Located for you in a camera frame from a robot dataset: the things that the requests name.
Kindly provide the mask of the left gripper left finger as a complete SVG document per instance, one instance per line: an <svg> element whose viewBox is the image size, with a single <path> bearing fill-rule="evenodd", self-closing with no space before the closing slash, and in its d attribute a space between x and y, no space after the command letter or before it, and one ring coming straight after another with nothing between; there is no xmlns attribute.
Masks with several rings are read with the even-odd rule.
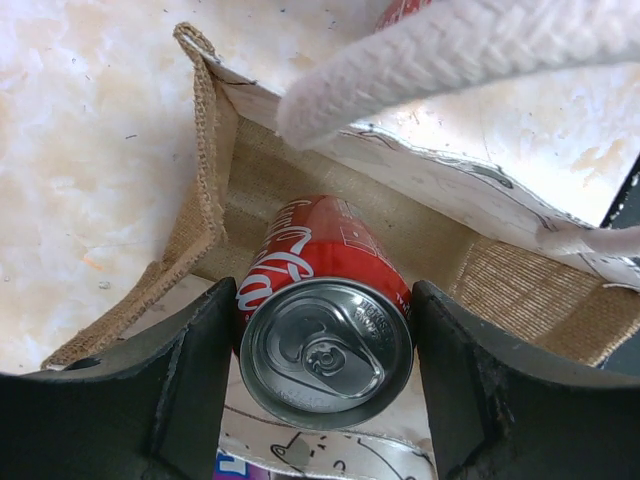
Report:
<svg viewBox="0 0 640 480"><path fill-rule="evenodd" d="M60 371L1 379L5 479L209 479L235 282Z"/></svg>

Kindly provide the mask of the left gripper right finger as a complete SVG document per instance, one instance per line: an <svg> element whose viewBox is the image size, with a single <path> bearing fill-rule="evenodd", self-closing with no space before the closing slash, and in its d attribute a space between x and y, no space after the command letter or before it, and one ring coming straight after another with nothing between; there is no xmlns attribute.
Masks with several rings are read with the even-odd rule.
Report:
<svg viewBox="0 0 640 480"><path fill-rule="evenodd" d="M430 282L411 313L439 478L638 478L638 377L524 342Z"/></svg>

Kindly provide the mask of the red cola can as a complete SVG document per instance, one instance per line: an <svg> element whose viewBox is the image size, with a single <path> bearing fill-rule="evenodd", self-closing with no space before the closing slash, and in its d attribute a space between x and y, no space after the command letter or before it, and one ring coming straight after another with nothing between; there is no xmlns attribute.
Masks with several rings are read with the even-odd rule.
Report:
<svg viewBox="0 0 640 480"><path fill-rule="evenodd" d="M392 0L378 18L374 31L378 32L397 24L404 17L414 14L431 3L431 0Z"/></svg>
<svg viewBox="0 0 640 480"><path fill-rule="evenodd" d="M236 292L246 388L301 429L370 420L409 380L410 300L354 205L332 195L288 202Z"/></svg>

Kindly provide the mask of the purple Fanta can left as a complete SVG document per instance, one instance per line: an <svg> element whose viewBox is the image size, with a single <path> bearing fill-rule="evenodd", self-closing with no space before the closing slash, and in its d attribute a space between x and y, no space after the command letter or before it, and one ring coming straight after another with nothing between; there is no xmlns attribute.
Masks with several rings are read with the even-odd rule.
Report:
<svg viewBox="0 0 640 480"><path fill-rule="evenodd" d="M222 450L217 452L213 480L270 480L271 473Z"/></svg>

